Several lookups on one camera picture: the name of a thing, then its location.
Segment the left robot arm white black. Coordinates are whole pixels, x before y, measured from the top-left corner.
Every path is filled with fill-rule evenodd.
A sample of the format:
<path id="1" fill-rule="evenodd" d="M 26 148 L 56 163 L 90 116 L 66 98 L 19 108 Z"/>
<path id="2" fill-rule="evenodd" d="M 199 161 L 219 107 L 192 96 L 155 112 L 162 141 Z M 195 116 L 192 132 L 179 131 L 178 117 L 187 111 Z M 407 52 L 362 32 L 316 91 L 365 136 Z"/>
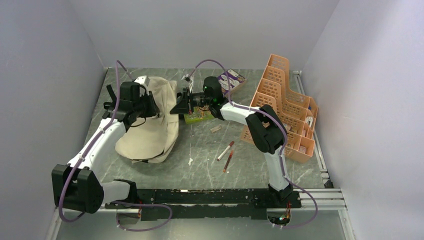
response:
<path id="1" fill-rule="evenodd" d="M 97 173 L 106 157 L 115 150 L 118 140 L 138 118 L 146 119 L 159 114 L 148 85 L 146 77 L 121 83 L 117 92 L 107 85 L 111 101 L 103 104 L 105 112 L 99 127 L 75 157 L 67 164 L 57 164 L 51 172 L 57 207 L 93 214 L 101 206 L 115 201 L 126 208 L 138 203 L 135 182 L 115 179 L 101 183 Z"/>

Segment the beige canvas backpack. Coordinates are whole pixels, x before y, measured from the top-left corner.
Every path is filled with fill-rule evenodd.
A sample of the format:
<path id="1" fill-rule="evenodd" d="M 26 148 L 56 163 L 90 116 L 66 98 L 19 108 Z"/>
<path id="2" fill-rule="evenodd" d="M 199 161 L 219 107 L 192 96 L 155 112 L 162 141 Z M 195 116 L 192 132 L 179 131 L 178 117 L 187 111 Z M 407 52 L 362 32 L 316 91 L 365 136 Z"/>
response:
<path id="1" fill-rule="evenodd" d="M 152 76 L 147 89 L 152 91 L 158 116 L 138 117 L 117 141 L 115 151 L 132 162 L 159 164 L 166 160 L 179 135 L 179 116 L 170 114 L 177 102 L 177 82 Z"/>

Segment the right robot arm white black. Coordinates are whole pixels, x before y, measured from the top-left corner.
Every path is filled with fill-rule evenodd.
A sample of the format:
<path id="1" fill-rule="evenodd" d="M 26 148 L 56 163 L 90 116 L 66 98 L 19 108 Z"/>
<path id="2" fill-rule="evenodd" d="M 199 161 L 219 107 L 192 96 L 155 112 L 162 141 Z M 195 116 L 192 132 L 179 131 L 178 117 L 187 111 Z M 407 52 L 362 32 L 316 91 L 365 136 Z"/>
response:
<path id="1" fill-rule="evenodd" d="M 237 104 L 225 97 L 217 77 L 204 79 L 202 92 L 193 93 L 184 88 L 176 95 L 176 106 L 171 114 L 190 114 L 195 107 L 208 107 L 214 118 L 233 121 L 248 127 L 256 148 L 265 156 L 268 167 L 270 202 L 275 207 L 287 206 L 293 186 L 285 172 L 284 148 L 288 141 L 287 130 L 274 109 L 265 104 L 252 107 Z"/>

